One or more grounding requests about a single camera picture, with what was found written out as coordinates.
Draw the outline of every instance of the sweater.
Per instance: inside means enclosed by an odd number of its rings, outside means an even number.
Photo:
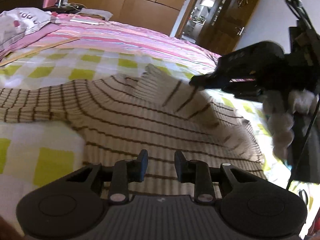
[[[145,180],[130,183],[131,193],[193,195],[192,184],[177,181],[176,150],[210,167],[228,162],[265,178],[249,122],[152,65],[138,79],[120,74],[32,91],[3,88],[0,120],[65,121],[86,141],[84,164],[113,166],[148,150]]]

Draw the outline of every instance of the pink fabric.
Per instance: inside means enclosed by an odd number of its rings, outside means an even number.
[[[59,46],[59,48],[100,49],[108,52],[148,55],[191,67],[201,73],[212,72],[216,68],[219,55],[207,51],[188,41],[158,33],[141,27],[102,21],[104,25],[89,25],[70,22],[73,17],[90,19],[73,14],[59,14],[61,29],[48,34],[33,46],[45,46],[73,37],[81,39]]]
[[[22,49],[30,44],[33,44],[34,42],[36,42],[39,39],[46,36],[47,34],[55,32],[55,31],[59,30],[60,28],[61,27],[56,24],[49,23],[49,24],[45,25],[44,27],[42,27],[39,31],[25,35],[23,38],[16,41],[15,43],[9,45],[6,49],[4,49],[3,51],[0,52],[0,61],[6,55],[8,55],[10,52],[14,52],[18,49]]]

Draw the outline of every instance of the bedsheet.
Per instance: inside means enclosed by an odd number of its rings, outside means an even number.
[[[71,24],[68,19],[69,16],[62,16],[63,26],[60,30],[10,57],[29,51],[34,46],[44,46],[72,36],[79,35],[82,37],[81,40],[47,49],[8,64],[0,70],[0,85],[31,90],[63,84],[74,79],[95,80],[116,73],[139,77],[149,63],[169,75],[185,80],[189,80],[194,74],[208,73],[215,69],[218,55],[186,41],[113,22],[108,26],[103,25],[105,29],[100,29],[100,33],[97,33],[95,27],[91,29],[85,24]],[[91,40],[90,35],[100,38],[105,35],[105,38]],[[153,43],[152,35],[158,40],[152,44],[151,49],[149,42]],[[217,101],[235,107],[244,118],[251,121],[255,137],[265,156],[263,170],[266,177],[269,181],[285,187],[290,171],[272,154],[272,138],[265,125],[261,104],[235,99],[219,90],[210,90],[209,93]],[[0,182],[6,184],[8,178],[17,179],[17,185],[23,189],[19,192],[26,194],[80,168],[83,147],[83,139],[61,122],[0,123]],[[291,190],[296,194],[302,189],[306,190],[309,198],[309,216],[302,231],[303,236],[319,209],[320,188],[310,183],[293,182],[291,185]],[[3,191],[0,193],[0,200],[4,197]],[[16,197],[12,201],[17,203],[19,199]],[[0,201],[0,214],[18,228],[14,211],[5,208],[4,205],[5,202]]]

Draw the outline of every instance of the wooden door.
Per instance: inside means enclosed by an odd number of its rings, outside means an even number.
[[[196,44],[219,55],[237,45],[259,0],[226,0],[216,22],[206,29]]]

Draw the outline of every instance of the lamp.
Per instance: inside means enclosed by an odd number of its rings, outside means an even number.
[[[201,0],[201,6],[212,7],[214,5],[215,0]]]

